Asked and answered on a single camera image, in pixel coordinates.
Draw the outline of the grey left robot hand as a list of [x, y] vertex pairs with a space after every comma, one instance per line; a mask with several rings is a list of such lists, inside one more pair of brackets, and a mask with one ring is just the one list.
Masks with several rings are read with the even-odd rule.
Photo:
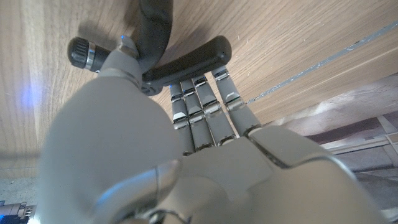
[[41, 223], [386, 223], [334, 155], [263, 127], [218, 36], [158, 68], [128, 37], [76, 37], [72, 65], [98, 72], [58, 112], [40, 158]]

